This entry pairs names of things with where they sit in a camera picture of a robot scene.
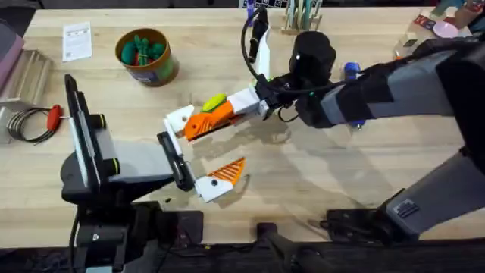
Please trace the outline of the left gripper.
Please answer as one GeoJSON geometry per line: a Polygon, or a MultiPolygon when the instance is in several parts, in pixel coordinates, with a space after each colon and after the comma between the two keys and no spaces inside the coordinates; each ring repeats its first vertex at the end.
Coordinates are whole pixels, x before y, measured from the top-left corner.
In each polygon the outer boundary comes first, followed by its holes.
{"type": "MultiPolygon", "coordinates": [[[[187,105],[165,116],[165,127],[183,134],[195,110],[187,105]]],[[[246,158],[238,158],[196,179],[167,131],[158,143],[116,141],[108,130],[95,132],[101,165],[88,166],[81,155],[80,141],[61,166],[61,198],[79,206],[126,206],[132,201],[174,183],[185,192],[195,186],[198,195],[211,202],[229,193],[239,179],[246,158]]]]}

